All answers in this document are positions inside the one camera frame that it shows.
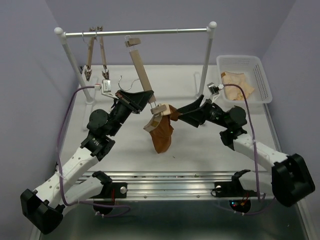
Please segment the brown underwear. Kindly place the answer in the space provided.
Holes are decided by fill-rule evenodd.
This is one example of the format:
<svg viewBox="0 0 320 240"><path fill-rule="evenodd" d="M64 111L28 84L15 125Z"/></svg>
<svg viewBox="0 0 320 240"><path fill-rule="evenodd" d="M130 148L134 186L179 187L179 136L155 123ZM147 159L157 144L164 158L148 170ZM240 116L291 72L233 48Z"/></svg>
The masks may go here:
<svg viewBox="0 0 320 240"><path fill-rule="evenodd" d="M181 115L175 107L167 103L159 104L156 111L163 106L165 109L154 114L147 125L143 127L150 134L154 149L158 154L165 153L169 149L174 132L171 121L177 122Z"/></svg>

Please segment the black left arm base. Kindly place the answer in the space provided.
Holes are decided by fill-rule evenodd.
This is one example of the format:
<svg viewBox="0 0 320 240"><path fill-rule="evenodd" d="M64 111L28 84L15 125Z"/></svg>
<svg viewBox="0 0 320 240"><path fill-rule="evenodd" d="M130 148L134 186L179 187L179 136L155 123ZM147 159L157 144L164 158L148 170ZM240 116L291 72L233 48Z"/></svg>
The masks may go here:
<svg viewBox="0 0 320 240"><path fill-rule="evenodd" d="M97 194L90 199L104 199L102 202L94 200L94 204L115 206L116 199L125 199L127 197L128 184L126 182L114 182L110 176L102 171L96 171L92 174L95 180L101 185ZM93 206L95 213L103 218L105 217L119 217L129 211L129 208L123 207L124 212L111 214L113 207Z"/></svg>

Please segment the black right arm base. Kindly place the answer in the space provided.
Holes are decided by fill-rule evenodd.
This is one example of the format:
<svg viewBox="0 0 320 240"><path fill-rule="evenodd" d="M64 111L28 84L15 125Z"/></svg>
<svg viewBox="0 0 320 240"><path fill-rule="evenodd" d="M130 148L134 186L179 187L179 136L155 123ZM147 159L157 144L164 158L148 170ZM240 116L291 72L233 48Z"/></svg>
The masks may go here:
<svg viewBox="0 0 320 240"><path fill-rule="evenodd" d="M253 187L245 189L245 184L241 180L245 180L249 174L253 174L251 170L244 169L237 171L231 176L229 181L218 181L214 183L211 195L217 198L229 198L229 205L236 213L247 214L251 209L250 197L256 197L257 191Z"/></svg>

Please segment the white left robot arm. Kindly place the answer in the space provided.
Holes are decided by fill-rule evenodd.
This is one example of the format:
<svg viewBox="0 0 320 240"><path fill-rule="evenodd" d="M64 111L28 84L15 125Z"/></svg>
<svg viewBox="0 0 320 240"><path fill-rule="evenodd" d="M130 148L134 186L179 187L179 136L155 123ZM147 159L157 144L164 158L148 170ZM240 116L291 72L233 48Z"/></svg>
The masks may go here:
<svg viewBox="0 0 320 240"><path fill-rule="evenodd" d="M87 124L88 134L72 157L61 164L58 171L34 190L20 195L23 215L44 235L54 231L64 215L75 205L92 205L88 199L111 193L112 179L97 171L88 180L75 182L91 167L99 163L112 149L117 134L130 114L140 114L153 96L153 90L130 93L118 90L113 96L111 112L94 110Z"/></svg>

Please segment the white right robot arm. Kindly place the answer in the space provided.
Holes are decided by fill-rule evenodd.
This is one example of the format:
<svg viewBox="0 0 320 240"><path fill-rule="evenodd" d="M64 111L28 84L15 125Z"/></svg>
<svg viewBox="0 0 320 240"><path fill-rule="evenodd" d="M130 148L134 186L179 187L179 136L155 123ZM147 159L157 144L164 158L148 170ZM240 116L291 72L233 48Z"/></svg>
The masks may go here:
<svg viewBox="0 0 320 240"><path fill-rule="evenodd" d="M304 158L299 154L288 155L258 142L255 134L244 130L248 123L246 112L240 106L224 111L216 103L201 95L194 102L177 110L178 119L199 127L211 122L224 127L219 133L222 143L254 162L248 180L249 169L236 172L231 181L216 187L217 197L233 197L244 193L255 194L259 200L272 195L280 204L291 207L316 190L315 183Z"/></svg>

